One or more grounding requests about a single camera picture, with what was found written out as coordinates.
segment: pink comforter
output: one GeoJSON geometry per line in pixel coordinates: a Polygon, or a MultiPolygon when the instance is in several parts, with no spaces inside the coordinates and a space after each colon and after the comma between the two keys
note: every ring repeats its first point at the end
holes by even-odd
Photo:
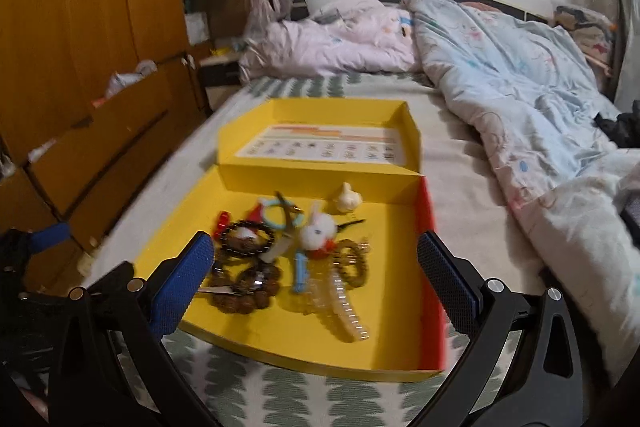
{"type": "Polygon", "coordinates": [[[378,7],[321,25],[311,19],[271,23],[240,62],[245,78],[330,76],[344,71],[420,71],[412,16],[378,7]]]}

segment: bed sheet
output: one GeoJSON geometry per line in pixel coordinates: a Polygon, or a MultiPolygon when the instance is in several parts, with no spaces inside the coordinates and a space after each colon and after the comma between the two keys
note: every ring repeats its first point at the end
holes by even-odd
{"type": "MultiPolygon", "coordinates": [[[[469,259],[483,277],[498,277],[514,291],[542,292],[537,276],[542,263],[507,208],[478,134],[446,109],[442,95],[423,74],[265,77],[243,88],[156,174],[104,243],[86,283],[121,261],[135,259],[215,163],[217,131],[222,124],[270,98],[322,96],[406,100],[422,134],[422,169],[443,241],[455,255],[469,259]]],[[[345,381],[296,373],[229,353],[182,331],[165,338],[164,343],[195,392],[225,426],[258,427],[287,421],[309,426],[396,426],[410,422],[428,402],[468,343],[450,325],[446,337],[446,372],[418,383],[345,381]],[[290,385],[298,397],[293,408],[280,394],[290,385]]],[[[517,338],[517,333],[510,333],[477,408],[494,399],[517,338]]],[[[150,405],[130,359],[125,354],[122,360],[136,394],[150,405]]]]}

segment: blue strap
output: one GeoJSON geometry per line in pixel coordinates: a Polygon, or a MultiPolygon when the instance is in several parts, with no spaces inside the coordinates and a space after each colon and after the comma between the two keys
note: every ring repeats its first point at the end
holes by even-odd
{"type": "Polygon", "coordinates": [[[66,223],[52,225],[48,229],[31,234],[31,253],[40,253],[47,248],[55,247],[71,237],[71,230],[66,223]]]}

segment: garlic bulb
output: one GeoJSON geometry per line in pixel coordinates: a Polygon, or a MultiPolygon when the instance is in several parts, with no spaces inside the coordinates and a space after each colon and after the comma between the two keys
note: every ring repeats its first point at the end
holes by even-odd
{"type": "Polygon", "coordinates": [[[351,185],[348,183],[342,184],[342,192],[335,200],[335,206],[339,212],[346,214],[347,212],[353,212],[362,203],[362,196],[351,190],[351,185]]]}

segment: red box edge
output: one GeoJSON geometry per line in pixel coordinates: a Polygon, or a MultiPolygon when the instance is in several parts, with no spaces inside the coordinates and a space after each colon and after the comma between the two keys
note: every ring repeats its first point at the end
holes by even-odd
{"type": "MultiPolygon", "coordinates": [[[[427,230],[436,230],[433,206],[427,179],[420,178],[420,187],[415,198],[415,232],[417,237],[427,230]]],[[[422,349],[421,370],[443,371],[446,369],[447,353],[445,341],[446,314],[435,290],[423,275],[422,285],[422,349]]]]}

